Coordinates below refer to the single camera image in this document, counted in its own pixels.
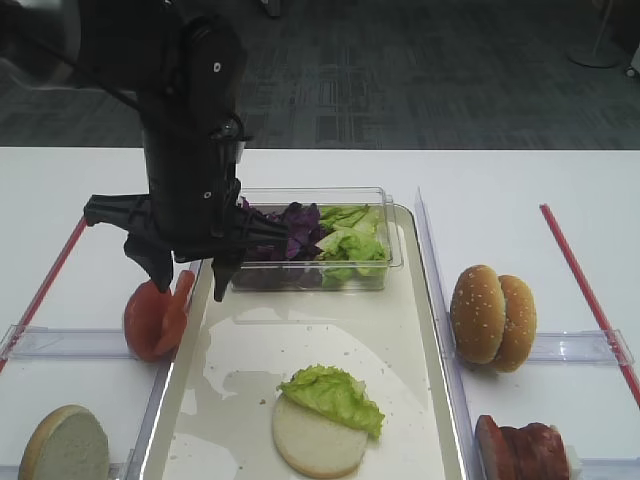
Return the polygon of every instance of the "gray carpet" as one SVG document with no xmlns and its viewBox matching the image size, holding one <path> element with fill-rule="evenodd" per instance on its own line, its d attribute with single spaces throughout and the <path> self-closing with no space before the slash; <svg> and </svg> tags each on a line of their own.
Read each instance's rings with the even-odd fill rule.
<svg viewBox="0 0 640 480">
<path fill-rule="evenodd" d="M 200 0 L 206 4 L 209 0 Z M 564 56 L 590 0 L 219 0 L 250 52 L 238 110 L 253 148 L 640 149 L 640 82 Z M 0 75 L 0 145 L 139 146 L 98 92 Z"/>
</svg>

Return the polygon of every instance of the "red stick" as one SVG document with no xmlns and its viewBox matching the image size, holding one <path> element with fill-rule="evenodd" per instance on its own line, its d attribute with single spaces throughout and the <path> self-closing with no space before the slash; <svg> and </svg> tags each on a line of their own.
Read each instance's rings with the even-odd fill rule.
<svg viewBox="0 0 640 480">
<path fill-rule="evenodd" d="M 593 316 L 596 317 L 596 321 L 598 322 L 600 329 L 603 330 L 605 334 L 607 334 L 607 336 L 609 336 L 609 333 L 613 330 L 613 328 L 611 327 L 611 324 L 609 323 L 607 316 L 604 314 L 604 310 L 602 310 L 600 303 L 598 303 L 598 300 L 595 294 L 593 293 L 593 290 L 591 290 L 591 287 L 589 286 L 589 282 L 587 282 L 587 278 L 585 277 L 582 271 L 582 268 L 580 268 L 580 264 L 578 263 L 578 260 L 573 255 L 573 252 L 571 251 L 571 247 L 569 246 L 569 242 L 567 242 L 567 239 L 562 234 L 560 225 L 558 225 L 558 222 L 553 216 L 553 213 L 551 213 L 551 209 L 549 208 L 548 205 L 546 204 L 540 205 L 540 210 L 542 211 L 542 215 L 544 215 L 544 218 L 547 221 L 547 224 L 551 229 L 551 233 L 553 233 L 553 236 L 555 237 L 556 242 L 560 247 L 560 250 L 562 250 L 562 254 L 564 255 L 565 260 L 569 264 L 569 267 L 573 272 L 573 276 L 576 278 L 576 281 L 580 286 L 580 290 L 582 290 L 582 294 L 584 295 L 585 300 L 589 304 L 589 308 L 591 308 L 591 311 L 593 312 Z M 622 353 L 620 351 L 618 344 L 612 339 L 612 337 L 610 337 L 610 343 L 611 343 L 612 350 L 616 354 L 616 357 L 620 359 L 622 357 Z M 631 367 L 631 365 L 620 365 L 620 364 L 618 365 L 620 367 L 620 370 L 622 371 L 622 375 L 624 376 L 624 379 L 627 381 L 627 385 L 629 385 L 629 388 L 631 389 L 633 398 L 635 398 L 636 403 L 638 404 L 638 407 L 640 407 L 640 382 L 638 382 L 638 377 L 633 371 L 633 368 Z"/>
<path fill-rule="evenodd" d="M 62 269 L 64 262 L 69 257 L 69 254 L 73 250 L 73 247 L 76 245 L 76 243 L 78 243 L 80 235 L 82 235 L 82 232 L 84 231 L 86 226 L 87 222 L 85 221 L 84 217 L 82 217 L 76 227 L 73 229 L 73 232 L 71 232 L 71 236 L 67 240 L 67 243 L 65 243 L 64 247 L 62 247 L 62 251 L 58 254 L 58 258 L 56 258 L 56 261 L 51 266 L 49 273 L 47 273 L 47 276 L 44 277 L 40 288 L 33 297 L 33 300 L 31 300 L 31 303 L 27 307 L 27 310 L 22 315 L 22 318 L 18 323 L 18 325 L 22 328 L 19 328 L 14 334 L 13 338 L 9 342 L 6 353 L 9 353 L 13 349 L 13 347 L 15 347 L 16 343 L 18 343 L 18 340 L 20 339 L 22 330 L 31 323 L 31 320 L 33 320 L 34 315 L 42 304 L 42 300 L 44 300 L 44 297 L 47 295 L 49 288 L 51 288 L 51 285 L 53 285 L 54 280 L 58 276 L 58 273 L 60 273 L 60 270 Z M 0 373 L 2 372 L 6 364 L 6 359 L 0 360 Z"/>
</svg>

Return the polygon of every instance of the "bun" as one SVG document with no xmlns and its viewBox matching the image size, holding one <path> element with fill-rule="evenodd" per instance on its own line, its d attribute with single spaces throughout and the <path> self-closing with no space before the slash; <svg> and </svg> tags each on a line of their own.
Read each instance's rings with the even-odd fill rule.
<svg viewBox="0 0 640 480">
<path fill-rule="evenodd" d="M 93 414 L 78 405 L 50 413 L 24 451 L 18 480 L 107 480 L 107 436 Z"/>
<path fill-rule="evenodd" d="M 329 420 L 285 395 L 276 401 L 272 431 L 282 458 L 312 478 L 339 478 L 353 472 L 367 447 L 367 432 Z"/>
<path fill-rule="evenodd" d="M 498 277 L 486 265 L 467 268 L 456 282 L 450 314 L 456 350 L 467 362 L 513 372 L 529 357 L 537 315 L 533 294 L 518 277 Z"/>
<path fill-rule="evenodd" d="M 496 358 L 491 366 L 513 372 L 527 361 L 536 338 L 537 316 L 531 290 L 518 277 L 502 275 L 500 285 L 506 300 L 507 322 Z"/>
<path fill-rule="evenodd" d="M 462 358 L 479 365 L 495 358 L 506 317 L 500 281 L 490 267 L 476 265 L 462 272 L 451 300 L 451 321 Z"/>
</svg>

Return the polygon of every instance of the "ham slice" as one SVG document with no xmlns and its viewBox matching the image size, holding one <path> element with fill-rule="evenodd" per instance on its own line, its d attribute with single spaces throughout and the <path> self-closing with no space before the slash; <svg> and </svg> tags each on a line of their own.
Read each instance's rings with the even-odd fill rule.
<svg viewBox="0 0 640 480">
<path fill-rule="evenodd" d="M 518 479 L 546 480 L 531 438 L 513 427 L 500 427 L 500 431 L 513 452 Z"/>
<path fill-rule="evenodd" d="M 546 480 L 569 480 L 571 470 L 560 434 L 542 423 L 530 423 L 520 431 L 531 439 Z"/>
<path fill-rule="evenodd" d="M 514 457 L 493 418 L 480 415 L 476 422 L 475 435 L 487 480 L 518 480 Z"/>
</svg>

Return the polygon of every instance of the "plastic bin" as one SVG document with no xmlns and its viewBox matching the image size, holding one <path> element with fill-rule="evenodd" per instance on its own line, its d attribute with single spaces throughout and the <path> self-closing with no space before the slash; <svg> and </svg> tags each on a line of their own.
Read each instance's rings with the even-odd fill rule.
<svg viewBox="0 0 640 480">
<path fill-rule="evenodd" d="M 315 256 L 304 260 L 293 257 L 254 261 L 252 258 L 258 256 L 257 252 L 249 251 L 247 261 L 231 281 L 234 291 L 382 290 L 389 268 L 402 265 L 398 229 L 391 208 L 393 200 L 381 188 L 245 189 L 241 196 L 261 213 L 275 215 L 294 202 L 305 208 L 315 205 L 322 216 L 333 207 L 363 207 L 377 215 L 376 240 L 384 250 L 384 258 L 353 261 L 323 260 Z M 321 238 L 334 231 L 314 230 L 313 235 Z"/>
</svg>

